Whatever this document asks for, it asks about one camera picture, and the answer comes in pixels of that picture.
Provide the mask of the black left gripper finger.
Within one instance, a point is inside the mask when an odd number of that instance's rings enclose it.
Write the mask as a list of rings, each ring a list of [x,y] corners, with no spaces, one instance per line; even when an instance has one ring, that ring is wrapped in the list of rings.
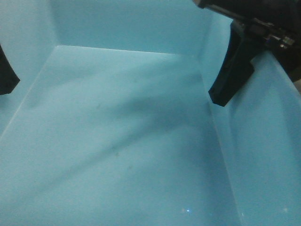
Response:
[[[2,46],[0,47],[0,94],[10,94],[20,79],[16,75],[15,71],[11,67]]]

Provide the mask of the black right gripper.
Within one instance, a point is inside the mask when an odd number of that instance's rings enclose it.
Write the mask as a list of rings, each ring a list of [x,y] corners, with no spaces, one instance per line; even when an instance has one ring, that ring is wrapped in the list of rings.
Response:
[[[254,72],[255,42],[261,39],[292,82],[301,79],[301,2],[299,0],[196,0],[233,19],[230,40],[220,71],[209,90],[212,102],[225,106]]]

